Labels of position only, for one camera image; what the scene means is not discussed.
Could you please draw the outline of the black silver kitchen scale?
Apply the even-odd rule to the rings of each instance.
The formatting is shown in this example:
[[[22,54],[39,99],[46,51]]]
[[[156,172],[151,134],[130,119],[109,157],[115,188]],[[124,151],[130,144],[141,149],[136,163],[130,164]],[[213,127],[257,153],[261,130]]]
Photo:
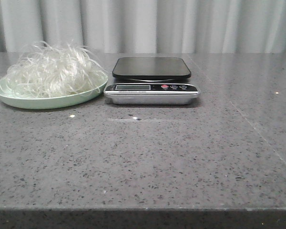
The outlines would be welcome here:
[[[187,105],[200,95],[191,71],[178,57],[123,57],[104,95],[114,104]]]

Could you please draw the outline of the light green plate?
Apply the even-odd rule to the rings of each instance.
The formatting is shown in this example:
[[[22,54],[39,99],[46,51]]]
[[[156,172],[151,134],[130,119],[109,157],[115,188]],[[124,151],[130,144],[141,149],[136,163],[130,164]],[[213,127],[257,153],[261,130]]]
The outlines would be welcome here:
[[[34,110],[63,108],[81,104],[97,97],[98,95],[103,93],[107,82],[108,76],[105,75],[97,81],[96,87],[79,94],[72,94],[53,98],[19,98],[16,97],[10,89],[8,89],[6,79],[2,78],[0,79],[0,100],[3,103],[16,108]]]

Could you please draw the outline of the white vermicelli noodle bundle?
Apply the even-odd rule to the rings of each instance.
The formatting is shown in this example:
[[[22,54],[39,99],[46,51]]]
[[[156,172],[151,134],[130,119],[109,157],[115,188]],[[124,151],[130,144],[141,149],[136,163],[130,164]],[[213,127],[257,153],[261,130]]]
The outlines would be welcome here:
[[[37,41],[2,77],[17,98],[55,98],[97,90],[108,81],[103,66],[87,46],[49,45]]]

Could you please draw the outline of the white pleated curtain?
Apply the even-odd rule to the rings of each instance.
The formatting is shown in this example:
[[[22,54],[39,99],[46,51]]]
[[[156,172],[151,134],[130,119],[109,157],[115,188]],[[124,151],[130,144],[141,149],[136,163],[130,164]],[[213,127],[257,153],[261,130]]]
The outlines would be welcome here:
[[[0,52],[284,53],[286,0],[0,0]]]

